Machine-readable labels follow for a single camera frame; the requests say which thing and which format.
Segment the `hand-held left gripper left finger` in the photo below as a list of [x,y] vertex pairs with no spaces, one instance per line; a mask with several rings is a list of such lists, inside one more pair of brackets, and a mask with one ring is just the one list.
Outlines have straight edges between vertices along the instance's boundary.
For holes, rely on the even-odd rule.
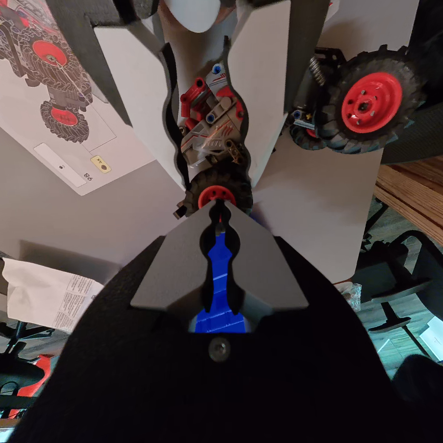
[[131,308],[170,314],[185,330],[192,330],[203,309],[211,309],[213,266],[207,252],[202,252],[201,237],[211,227],[210,211],[215,205],[216,201],[205,205],[164,237]]

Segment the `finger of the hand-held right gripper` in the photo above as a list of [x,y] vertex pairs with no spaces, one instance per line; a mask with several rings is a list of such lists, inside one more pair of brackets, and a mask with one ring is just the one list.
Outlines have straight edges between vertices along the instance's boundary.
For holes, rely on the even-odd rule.
[[236,1],[225,42],[228,83],[244,109],[251,186],[260,180],[292,109],[329,10],[326,0]]
[[162,25],[148,20],[94,26],[86,0],[49,0],[48,8],[69,47],[121,119],[168,175],[190,188],[181,152],[182,134],[174,118],[177,70],[173,50],[162,39]]

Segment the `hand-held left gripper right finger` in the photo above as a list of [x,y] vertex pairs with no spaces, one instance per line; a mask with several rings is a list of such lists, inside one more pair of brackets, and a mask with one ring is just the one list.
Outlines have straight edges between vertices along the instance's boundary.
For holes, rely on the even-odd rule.
[[255,330],[260,321],[280,312],[309,306],[274,236],[230,202],[221,202],[228,264],[227,299]]

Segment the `blue plastic part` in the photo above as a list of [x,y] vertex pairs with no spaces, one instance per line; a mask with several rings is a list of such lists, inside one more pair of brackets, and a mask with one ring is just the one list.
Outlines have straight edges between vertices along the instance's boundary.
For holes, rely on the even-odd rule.
[[220,222],[216,228],[214,247],[209,251],[213,272],[213,301],[209,312],[202,310],[189,326],[191,333],[236,333],[251,332],[251,325],[242,314],[233,314],[227,302],[226,283],[228,263],[232,256],[226,247],[225,229]]

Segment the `brick-built toy monster truck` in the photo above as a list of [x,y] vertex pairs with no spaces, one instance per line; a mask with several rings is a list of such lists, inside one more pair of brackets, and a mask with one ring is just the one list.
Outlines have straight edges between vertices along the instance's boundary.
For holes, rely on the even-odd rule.
[[[329,1],[326,20],[339,9]],[[181,152],[198,170],[174,216],[189,217],[216,199],[227,200],[249,215],[253,197],[247,174],[248,152],[242,144],[244,109],[228,83],[224,62],[205,78],[197,77],[180,97]],[[315,47],[281,133],[289,128],[305,150],[326,148],[342,154],[383,149],[411,122],[423,103],[423,84],[407,47],[382,45],[346,60],[338,48]]]

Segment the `white desk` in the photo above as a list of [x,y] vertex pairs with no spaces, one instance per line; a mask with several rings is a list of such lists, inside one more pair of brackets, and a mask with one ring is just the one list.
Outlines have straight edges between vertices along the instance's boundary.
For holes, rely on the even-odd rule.
[[[253,191],[252,216],[333,283],[356,269],[382,151],[307,152],[285,132]],[[153,162],[86,195],[1,129],[1,251],[106,281],[179,221],[177,184]]]

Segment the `clear plastic bag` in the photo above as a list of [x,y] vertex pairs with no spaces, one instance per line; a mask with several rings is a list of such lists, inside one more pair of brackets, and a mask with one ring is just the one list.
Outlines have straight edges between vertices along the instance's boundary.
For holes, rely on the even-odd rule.
[[362,285],[345,281],[334,286],[355,312],[361,310]]

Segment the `toy building instruction booklet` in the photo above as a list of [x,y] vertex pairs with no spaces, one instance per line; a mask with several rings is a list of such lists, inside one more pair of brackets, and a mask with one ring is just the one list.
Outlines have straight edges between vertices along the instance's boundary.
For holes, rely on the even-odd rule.
[[85,71],[46,1],[0,3],[0,124],[77,194],[154,161]]

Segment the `black chair base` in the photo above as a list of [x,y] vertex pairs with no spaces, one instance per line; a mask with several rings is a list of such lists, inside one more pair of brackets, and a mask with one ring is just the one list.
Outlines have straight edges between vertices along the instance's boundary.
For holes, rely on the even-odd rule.
[[[366,222],[356,270],[351,278],[362,285],[363,300],[380,305],[385,314],[385,322],[368,331],[382,334],[402,329],[422,354],[431,357],[407,327],[411,318],[399,317],[391,302],[417,295],[423,305],[442,320],[442,251],[419,230],[407,230],[391,242],[372,242],[371,229],[389,209],[380,199],[375,198],[375,201],[380,208]],[[417,240],[420,245],[412,272],[405,266],[409,239]]]
[[26,340],[50,338],[55,329],[27,325],[19,320],[14,328],[0,323],[1,338],[8,340],[0,354],[1,425],[19,420],[35,404],[37,391],[51,374],[51,356],[40,354],[26,359],[19,354],[25,349]]

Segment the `white printed paper leaflet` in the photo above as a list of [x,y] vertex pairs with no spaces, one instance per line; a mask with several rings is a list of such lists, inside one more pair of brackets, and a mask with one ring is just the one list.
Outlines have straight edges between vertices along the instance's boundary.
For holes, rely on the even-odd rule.
[[39,264],[3,258],[11,319],[71,334],[104,285]]

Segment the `wooden table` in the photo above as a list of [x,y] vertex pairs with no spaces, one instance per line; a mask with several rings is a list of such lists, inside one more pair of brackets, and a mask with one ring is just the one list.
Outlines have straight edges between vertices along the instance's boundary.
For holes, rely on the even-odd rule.
[[443,246],[443,156],[381,165],[374,196]]

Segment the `white box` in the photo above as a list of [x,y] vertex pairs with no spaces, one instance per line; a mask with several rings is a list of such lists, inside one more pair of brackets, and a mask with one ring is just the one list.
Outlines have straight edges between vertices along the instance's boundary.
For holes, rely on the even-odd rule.
[[435,356],[437,361],[443,360],[443,322],[434,316],[427,323],[426,329],[419,335],[420,339],[426,344]]

